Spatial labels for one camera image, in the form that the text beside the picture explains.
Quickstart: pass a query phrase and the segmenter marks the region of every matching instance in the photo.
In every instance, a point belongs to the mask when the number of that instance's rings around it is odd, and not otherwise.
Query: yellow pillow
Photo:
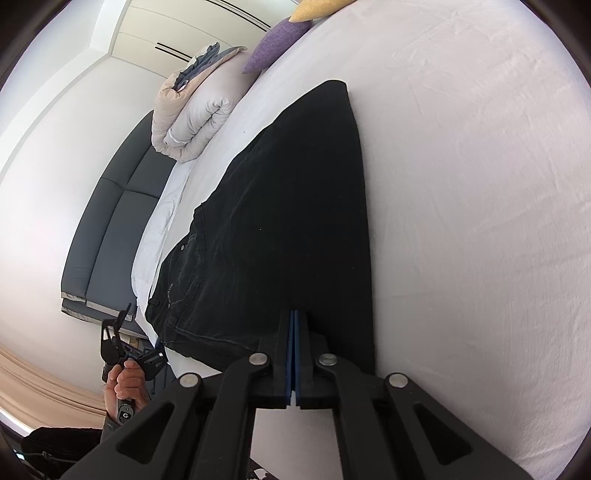
[[[315,18],[327,17],[355,0],[301,0],[290,18],[290,22],[305,22]]]

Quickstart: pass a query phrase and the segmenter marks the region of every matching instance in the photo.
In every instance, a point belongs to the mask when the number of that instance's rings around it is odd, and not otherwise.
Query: white bed sheet
[[[158,257],[234,156],[333,78],[362,143],[379,372],[406,372],[535,479],[556,478],[591,424],[591,89],[519,0],[358,0],[316,26],[195,163]],[[281,480],[338,478],[325,417],[270,418],[255,460]],[[285,428],[306,438],[295,461],[274,447]]]
[[[174,218],[181,195],[195,161],[176,163],[164,186],[164,190],[156,208],[152,212],[148,224],[139,242],[131,270],[131,286],[138,299],[138,312],[135,321],[146,333],[152,345],[156,344],[158,335],[145,319],[145,311],[151,296],[152,284],[157,278],[160,258],[164,248],[164,240]],[[169,363],[177,376],[186,372],[196,372],[203,377],[219,373],[217,370],[192,358],[186,358],[166,348]]]

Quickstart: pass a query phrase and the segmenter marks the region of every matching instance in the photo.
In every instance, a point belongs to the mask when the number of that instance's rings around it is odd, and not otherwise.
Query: black jeans
[[[277,331],[282,308],[374,372],[361,146],[336,80],[234,158],[164,260],[147,319],[169,348],[224,369]]]

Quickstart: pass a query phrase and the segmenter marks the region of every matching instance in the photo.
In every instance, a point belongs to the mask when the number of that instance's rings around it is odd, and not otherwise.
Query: white cabinet
[[[294,0],[132,0],[112,54],[167,77],[205,45],[252,50],[296,6]]]

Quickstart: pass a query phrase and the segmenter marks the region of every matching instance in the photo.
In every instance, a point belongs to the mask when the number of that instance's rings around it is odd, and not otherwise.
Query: folded duvet
[[[197,158],[222,127],[258,74],[242,74],[244,47],[217,53],[210,46],[162,85],[154,105],[152,144],[185,163]]]

